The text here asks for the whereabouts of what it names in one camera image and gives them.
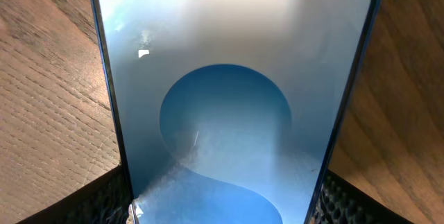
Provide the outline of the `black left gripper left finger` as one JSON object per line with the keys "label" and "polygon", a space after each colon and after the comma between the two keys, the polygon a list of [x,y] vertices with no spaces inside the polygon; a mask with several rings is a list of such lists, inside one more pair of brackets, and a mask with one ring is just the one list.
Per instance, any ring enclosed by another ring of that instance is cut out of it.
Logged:
{"label": "black left gripper left finger", "polygon": [[121,165],[17,224],[125,224],[131,202]]}

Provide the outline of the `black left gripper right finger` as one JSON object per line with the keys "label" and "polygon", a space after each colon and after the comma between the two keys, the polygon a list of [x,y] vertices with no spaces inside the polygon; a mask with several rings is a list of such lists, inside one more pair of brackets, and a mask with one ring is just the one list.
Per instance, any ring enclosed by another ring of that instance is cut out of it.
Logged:
{"label": "black left gripper right finger", "polygon": [[321,175],[307,224],[413,224],[331,170]]}

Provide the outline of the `blue Galaxy smartphone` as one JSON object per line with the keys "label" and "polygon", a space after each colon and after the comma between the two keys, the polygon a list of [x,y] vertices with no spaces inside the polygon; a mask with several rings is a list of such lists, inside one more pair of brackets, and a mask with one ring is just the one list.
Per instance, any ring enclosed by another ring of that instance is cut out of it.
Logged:
{"label": "blue Galaxy smartphone", "polygon": [[308,223],[380,0],[91,0],[136,223]]}

